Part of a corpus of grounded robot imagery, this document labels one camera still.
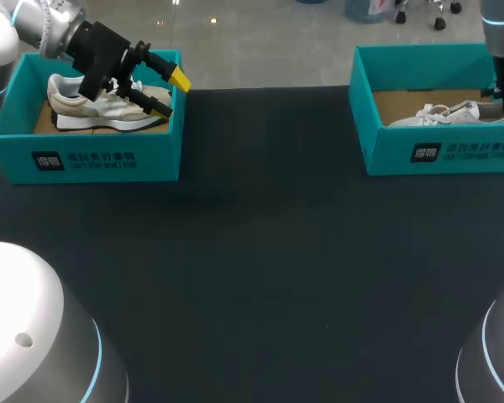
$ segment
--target teal shoe box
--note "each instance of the teal shoe box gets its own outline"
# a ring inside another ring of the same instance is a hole
[[[181,67],[178,50],[155,53]],[[78,77],[70,64],[25,54],[0,112],[0,167],[12,184],[176,181],[186,94],[139,65],[135,81],[172,90],[174,113],[165,133],[33,134],[46,102],[47,81],[58,73]]]
[[[484,44],[357,47],[349,100],[368,174],[504,172],[504,123],[389,128],[373,95],[480,90],[492,88],[495,81]]]

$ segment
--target sneaker sole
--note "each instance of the sneaker sole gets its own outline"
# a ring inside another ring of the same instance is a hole
[[[133,122],[124,122],[121,120],[108,120],[105,118],[75,118],[72,116],[59,115],[54,110],[51,113],[51,120],[55,127],[61,132],[70,132],[73,130],[87,130],[97,128],[113,128],[121,133],[138,132],[147,128],[154,128],[162,123],[168,122],[168,119],[154,116],[144,120]]]

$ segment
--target blue container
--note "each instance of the blue container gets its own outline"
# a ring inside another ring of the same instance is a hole
[[[388,17],[392,0],[345,0],[345,15],[358,23],[379,23]]]
[[[154,50],[181,66],[178,50]],[[49,76],[76,77],[71,65],[25,54],[0,112],[0,167],[12,184],[176,181],[186,95],[140,65],[134,79],[172,90],[174,113],[165,133],[32,134]]]
[[[483,89],[491,88],[495,79],[493,59],[484,44],[356,48],[349,100],[368,173],[504,172],[504,123],[389,128],[372,94]]]

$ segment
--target black mat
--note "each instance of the black mat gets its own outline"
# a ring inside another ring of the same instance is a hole
[[[456,402],[504,284],[504,175],[366,176],[345,87],[193,92],[181,172],[0,174],[0,240],[92,313],[132,403]]]

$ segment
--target white sneaker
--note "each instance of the white sneaker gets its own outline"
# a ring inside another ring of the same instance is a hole
[[[428,103],[416,116],[397,120],[390,127],[472,123],[504,123],[502,102],[465,101],[455,107]]]
[[[117,96],[115,80],[114,90],[103,91],[95,102],[90,101],[78,93],[82,78],[67,78],[59,74],[49,77],[47,97],[52,108],[52,122],[59,130],[115,128],[120,132],[135,132],[166,120],[150,116],[138,105]],[[132,88],[157,98],[168,107],[171,105],[171,94],[165,88],[144,86],[140,81],[134,82]]]

